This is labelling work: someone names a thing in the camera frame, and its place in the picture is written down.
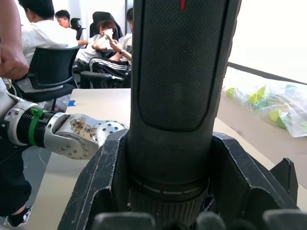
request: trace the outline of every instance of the robotic arm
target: robotic arm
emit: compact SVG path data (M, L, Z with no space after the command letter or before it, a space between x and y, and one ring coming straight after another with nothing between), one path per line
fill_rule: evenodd
M83 114L45 111L9 93L0 92L0 137L17 146L32 145L76 160L89 160L109 134L128 127Z

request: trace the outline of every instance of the black hair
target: black hair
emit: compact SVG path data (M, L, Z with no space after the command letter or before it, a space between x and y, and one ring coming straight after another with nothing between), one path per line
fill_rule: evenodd
M71 16L67 10L60 10L56 12L56 18L64 18L64 17L67 18L68 20L71 19Z
M113 31L116 30L116 25L111 19L103 20L103 21L98 22L98 24L97 24L98 32L100 31L100 27L102 27L104 29L113 29Z
M54 8L52 0L18 0L24 10L30 9L42 18L53 18Z
M126 18L128 22L133 22L133 8L127 10Z

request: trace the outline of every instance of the black office chair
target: black office chair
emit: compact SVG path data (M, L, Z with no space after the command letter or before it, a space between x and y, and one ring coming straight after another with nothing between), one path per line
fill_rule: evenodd
M66 49L36 48L29 72L22 80L30 79L35 90L63 87L56 90L31 93L24 93L19 89L21 95L18 96L35 103L53 100L52 110L54 110L57 98L70 94L74 88L77 88L72 73L72 65L78 50L79 47Z
M93 23L90 25L90 37L93 37L94 35L98 34L98 31L97 31L98 23L100 21L108 20L108 19L111 19L112 21L114 21L116 25L116 31L113 32L113 39L118 41L123 36L123 33L121 31L119 24L115 21L114 17L108 12L97 11L93 13Z
M82 28L82 26L79 24L79 20L80 18L71 19L71 28L77 31L77 36L76 36L77 40L80 40L82 31L85 29L85 28Z
M112 76L108 73L83 71L80 77L87 78L94 89L131 88L131 63L127 66L125 77Z

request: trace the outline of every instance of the textured grip surface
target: textured grip surface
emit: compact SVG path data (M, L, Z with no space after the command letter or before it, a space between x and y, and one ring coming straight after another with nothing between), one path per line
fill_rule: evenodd
M187 1L183 11L180 1L174 2L144 5L140 113L147 125L191 131L201 124L209 105L227 1Z

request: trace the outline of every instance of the plastic bag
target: plastic bag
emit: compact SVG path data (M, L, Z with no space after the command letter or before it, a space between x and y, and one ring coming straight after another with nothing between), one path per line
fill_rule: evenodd
M293 137L307 136L307 86L228 68L223 92Z
M70 98L71 98L71 94L67 94L65 96L59 97L56 101L55 111L59 111L59 110L66 111ZM51 110L52 104L53 104L53 101L46 101L44 105L44 109Z

